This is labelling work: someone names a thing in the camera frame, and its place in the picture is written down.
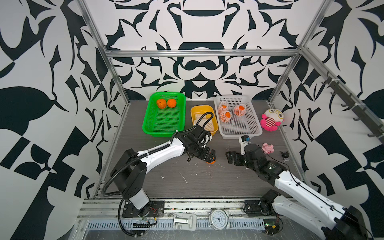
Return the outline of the white foam net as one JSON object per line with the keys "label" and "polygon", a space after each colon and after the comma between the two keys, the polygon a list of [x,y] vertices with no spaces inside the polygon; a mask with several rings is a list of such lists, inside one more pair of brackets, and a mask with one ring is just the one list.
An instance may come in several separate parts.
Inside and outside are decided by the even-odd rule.
{"label": "white foam net", "polygon": [[203,125],[206,131],[209,131],[209,132],[215,131],[215,127],[212,120],[206,121]]}
{"label": "white foam net", "polygon": [[203,117],[203,118],[200,118],[200,119],[196,119],[194,121],[194,125],[199,125],[199,126],[203,126],[203,124],[206,122],[207,118],[206,117]]}

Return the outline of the orange toy fruit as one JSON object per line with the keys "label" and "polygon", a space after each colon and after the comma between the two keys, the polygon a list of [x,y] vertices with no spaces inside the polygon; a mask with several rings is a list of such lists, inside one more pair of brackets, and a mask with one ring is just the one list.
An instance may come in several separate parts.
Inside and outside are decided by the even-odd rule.
{"label": "orange toy fruit", "polygon": [[168,106],[167,101],[164,99],[158,99],[156,103],[159,109],[165,109]]}

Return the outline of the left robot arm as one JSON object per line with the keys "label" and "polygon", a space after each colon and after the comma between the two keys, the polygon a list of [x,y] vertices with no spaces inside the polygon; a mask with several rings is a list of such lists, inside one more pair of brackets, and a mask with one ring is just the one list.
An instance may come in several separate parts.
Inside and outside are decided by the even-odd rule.
{"label": "left robot arm", "polygon": [[131,202],[136,210],[147,213],[150,199],[143,189],[147,173],[182,155],[187,155],[188,161],[198,158],[209,164],[214,163],[216,152],[207,147],[211,140],[211,132],[195,125],[185,131],[176,131],[169,141],[154,148],[139,152],[133,149],[125,151],[111,171],[110,179],[104,184],[102,195],[120,195]]}

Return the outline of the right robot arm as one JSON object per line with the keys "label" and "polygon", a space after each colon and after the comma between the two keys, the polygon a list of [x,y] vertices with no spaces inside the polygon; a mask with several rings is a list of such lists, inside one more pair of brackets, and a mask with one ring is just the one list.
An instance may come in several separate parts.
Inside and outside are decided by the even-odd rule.
{"label": "right robot arm", "polygon": [[367,240],[362,213],[353,206],[348,208],[328,199],[295,177],[289,166],[266,156],[261,146],[244,145],[241,151],[228,151],[229,164],[244,166],[274,187],[264,194],[254,210],[245,205],[245,213],[252,215],[284,216],[310,230],[322,240]]}

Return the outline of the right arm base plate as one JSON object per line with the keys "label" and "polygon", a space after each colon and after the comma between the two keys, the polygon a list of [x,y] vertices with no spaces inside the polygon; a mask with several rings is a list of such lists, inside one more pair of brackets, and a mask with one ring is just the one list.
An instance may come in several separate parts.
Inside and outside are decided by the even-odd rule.
{"label": "right arm base plate", "polygon": [[246,200],[243,211],[249,217],[277,217],[278,213],[273,209],[273,201],[267,200]]}

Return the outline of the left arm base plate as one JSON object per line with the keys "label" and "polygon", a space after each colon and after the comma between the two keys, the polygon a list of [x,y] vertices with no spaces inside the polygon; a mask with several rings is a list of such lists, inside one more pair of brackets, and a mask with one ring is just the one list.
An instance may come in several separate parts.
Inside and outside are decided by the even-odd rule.
{"label": "left arm base plate", "polygon": [[155,218],[164,213],[164,208],[164,201],[149,201],[141,210],[138,210],[132,203],[125,203],[122,216],[123,218]]}

